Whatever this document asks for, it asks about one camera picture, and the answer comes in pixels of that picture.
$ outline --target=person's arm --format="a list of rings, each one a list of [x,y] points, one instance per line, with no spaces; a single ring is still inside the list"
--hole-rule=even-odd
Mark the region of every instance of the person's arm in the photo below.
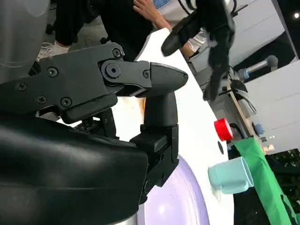
[[[133,9],[141,14],[145,19],[154,23],[158,29],[167,28],[172,30],[172,26],[167,20],[158,12],[152,0],[134,0]],[[194,51],[186,43],[181,49],[181,53],[186,59],[189,59],[194,54]]]

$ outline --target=green fabric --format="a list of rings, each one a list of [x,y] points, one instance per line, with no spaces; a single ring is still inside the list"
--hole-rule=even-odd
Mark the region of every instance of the green fabric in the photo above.
[[[254,138],[248,138],[235,143],[235,147],[248,164],[254,181],[254,187],[270,223],[272,225],[290,225],[291,221],[280,196],[284,194],[260,145]],[[290,207],[292,216],[296,218],[291,203],[286,197],[285,202]]]

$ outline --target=purple bowl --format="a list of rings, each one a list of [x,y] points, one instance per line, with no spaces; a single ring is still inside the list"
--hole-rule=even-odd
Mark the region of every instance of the purple bowl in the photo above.
[[[209,218],[200,186],[179,156],[179,165],[163,187],[154,187],[138,212],[138,224],[146,225],[209,225]]]

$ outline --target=white table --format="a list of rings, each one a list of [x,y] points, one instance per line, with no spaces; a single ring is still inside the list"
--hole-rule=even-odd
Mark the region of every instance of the white table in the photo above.
[[[209,166],[228,160],[226,143],[222,142],[225,150],[222,155],[218,147],[220,139],[214,128],[216,117],[209,104],[203,101],[203,93],[180,51],[169,57],[162,55],[160,47],[168,34],[168,29],[152,33],[137,60],[170,65],[188,73],[187,84],[175,92],[179,120],[179,154],[187,161],[197,178],[210,224],[233,225],[233,195],[215,191],[207,174]],[[135,98],[119,98],[113,114],[117,136],[121,140],[129,141],[140,133],[139,127],[143,118]]]

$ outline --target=light blue cup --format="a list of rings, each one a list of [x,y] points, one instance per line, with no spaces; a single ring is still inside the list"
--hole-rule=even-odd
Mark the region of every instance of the light blue cup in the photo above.
[[[254,186],[249,167],[243,157],[216,164],[208,169],[210,183],[224,194],[236,194]]]

